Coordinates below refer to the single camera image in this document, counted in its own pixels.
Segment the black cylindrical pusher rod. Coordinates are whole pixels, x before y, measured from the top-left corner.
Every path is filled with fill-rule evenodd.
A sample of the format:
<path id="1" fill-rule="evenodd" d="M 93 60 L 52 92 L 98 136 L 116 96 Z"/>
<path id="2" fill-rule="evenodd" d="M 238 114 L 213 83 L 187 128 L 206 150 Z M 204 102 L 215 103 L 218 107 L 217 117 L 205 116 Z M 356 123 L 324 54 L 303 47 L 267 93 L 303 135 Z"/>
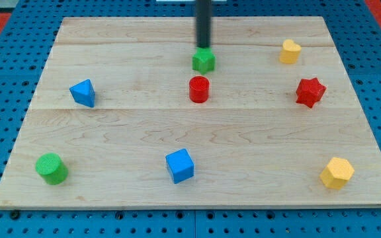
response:
<path id="1" fill-rule="evenodd" d="M 196 46 L 198 48 L 210 47 L 211 16 L 212 16 L 212 1 L 211 0 L 196 0 L 195 1 L 195 30 L 196 30 Z"/>

